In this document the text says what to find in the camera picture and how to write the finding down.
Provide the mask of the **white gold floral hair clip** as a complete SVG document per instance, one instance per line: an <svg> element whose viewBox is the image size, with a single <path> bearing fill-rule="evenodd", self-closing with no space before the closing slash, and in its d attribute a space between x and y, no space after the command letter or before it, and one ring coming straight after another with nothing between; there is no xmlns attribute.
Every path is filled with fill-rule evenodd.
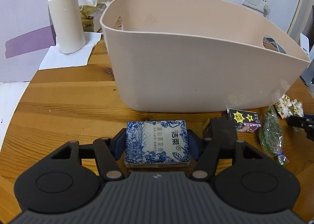
<svg viewBox="0 0 314 224"><path fill-rule="evenodd" d="M284 94L274 106L281 119L286 119L291 116L304 117L302 101L298 102L297 99L291 100L286 94Z"/></svg>

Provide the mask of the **green clear snack bag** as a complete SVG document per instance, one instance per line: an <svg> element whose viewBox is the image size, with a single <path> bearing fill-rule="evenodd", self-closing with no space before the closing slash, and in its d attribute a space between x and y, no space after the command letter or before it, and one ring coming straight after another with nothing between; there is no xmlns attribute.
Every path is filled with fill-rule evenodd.
<svg viewBox="0 0 314 224"><path fill-rule="evenodd" d="M264 152L281 166L288 163L283 153L283 131L273 106L261 116L261 128L258 132L259 141Z"/></svg>

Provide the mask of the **blue white tissue pack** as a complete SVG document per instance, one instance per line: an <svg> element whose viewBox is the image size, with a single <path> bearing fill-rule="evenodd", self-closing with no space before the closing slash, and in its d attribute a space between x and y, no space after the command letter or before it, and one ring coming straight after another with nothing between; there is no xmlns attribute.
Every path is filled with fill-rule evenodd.
<svg viewBox="0 0 314 224"><path fill-rule="evenodd" d="M187 166L190 161L184 120L127 123L125 149L127 167Z"/></svg>

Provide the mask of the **colourful star card box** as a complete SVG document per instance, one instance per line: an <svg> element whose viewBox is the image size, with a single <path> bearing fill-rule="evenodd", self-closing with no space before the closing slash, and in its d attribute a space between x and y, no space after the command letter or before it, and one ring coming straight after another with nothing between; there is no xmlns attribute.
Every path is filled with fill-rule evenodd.
<svg viewBox="0 0 314 224"><path fill-rule="evenodd" d="M227 109L228 118L234 121L238 132L255 132L261 128L261 122L256 112Z"/></svg>

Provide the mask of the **dark brown small box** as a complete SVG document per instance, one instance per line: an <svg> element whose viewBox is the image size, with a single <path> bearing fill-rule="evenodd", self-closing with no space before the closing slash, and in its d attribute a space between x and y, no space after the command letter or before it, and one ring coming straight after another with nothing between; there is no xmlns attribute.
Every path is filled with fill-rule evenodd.
<svg viewBox="0 0 314 224"><path fill-rule="evenodd" d="M212 125L211 125L211 119L208 119L202 128L202 135L203 139L210 141L212 140Z"/></svg>

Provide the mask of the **white phone stand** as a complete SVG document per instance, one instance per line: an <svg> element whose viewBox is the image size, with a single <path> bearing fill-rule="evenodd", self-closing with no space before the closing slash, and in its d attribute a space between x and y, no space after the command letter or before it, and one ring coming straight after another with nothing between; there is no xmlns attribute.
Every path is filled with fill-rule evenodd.
<svg viewBox="0 0 314 224"><path fill-rule="evenodd" d="M302 50L309 55L310 49L309 49L309 39L307 36L305 36L303 33L300 33L300 47Z"/></svg>

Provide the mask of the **white paper sheet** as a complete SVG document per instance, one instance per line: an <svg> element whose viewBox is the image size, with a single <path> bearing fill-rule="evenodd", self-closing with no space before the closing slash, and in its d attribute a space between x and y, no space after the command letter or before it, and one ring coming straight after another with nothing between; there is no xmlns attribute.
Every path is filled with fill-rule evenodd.
<svg viewBox="0 0 314 224"><path fill-rule="evenodd" d="M77 52L64 54L59 45L51 46L38 70L86 66L93 48L100 41L102 33L84 32L86 45Z"/></svg>

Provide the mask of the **lilac headboard panel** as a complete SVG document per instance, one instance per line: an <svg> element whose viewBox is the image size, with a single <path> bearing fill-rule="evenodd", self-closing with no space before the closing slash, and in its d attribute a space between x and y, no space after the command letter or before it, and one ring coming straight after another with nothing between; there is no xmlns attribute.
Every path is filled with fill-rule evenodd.
<svg viewBox="0 0 314 224"><path fill-rule="evenodd" d="M1 81L32 80L56 35L48 0L1 0Z"/></svg>

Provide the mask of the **beige plastic storage basket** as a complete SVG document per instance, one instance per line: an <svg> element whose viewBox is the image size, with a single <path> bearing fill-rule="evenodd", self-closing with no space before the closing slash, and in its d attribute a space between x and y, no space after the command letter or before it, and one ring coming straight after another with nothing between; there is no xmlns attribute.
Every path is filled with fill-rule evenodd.
<svg viewBox="0 0 314 224"><path fill-rule="evenodd" d="M221 0L113 0L100 23L121 100L136 111L269 106L310 64L271 21ZM264 48L266 35L286 54Z"/></svg>

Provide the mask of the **gold patterned tissue box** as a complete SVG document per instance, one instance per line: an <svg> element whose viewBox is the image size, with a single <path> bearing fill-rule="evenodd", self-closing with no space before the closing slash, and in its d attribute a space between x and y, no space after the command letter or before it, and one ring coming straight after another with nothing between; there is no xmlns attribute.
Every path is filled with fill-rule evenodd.
<svg viewBox="0 0 314 224"><path fill-rule="evenodd" d="M82 27L84 32L98 32L101 30L100 17L106 8L106 4L97 6L81 5L79 7Z"/></svg>

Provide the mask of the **cream thermos bottle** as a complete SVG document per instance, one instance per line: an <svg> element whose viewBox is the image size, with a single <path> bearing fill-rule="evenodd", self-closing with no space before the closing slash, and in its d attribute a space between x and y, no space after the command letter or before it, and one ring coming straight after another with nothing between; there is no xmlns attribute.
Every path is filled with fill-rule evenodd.
<svg viewBox="0 0 314 224"><path fill-rule="evenodd" d="M48 0L60 52L71 54L86 45L78 0Z"/></svg>

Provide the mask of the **white wall switch socket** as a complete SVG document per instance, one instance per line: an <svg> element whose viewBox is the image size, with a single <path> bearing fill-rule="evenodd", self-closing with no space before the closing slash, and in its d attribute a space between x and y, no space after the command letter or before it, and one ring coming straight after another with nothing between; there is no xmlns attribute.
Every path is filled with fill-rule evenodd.
<svg viewBox="0 0 314 224"><path fill-rule="evenodd" d="M242 4L252 10L264 12L264 7L271 8L273 0L243 0Z"/></svg>

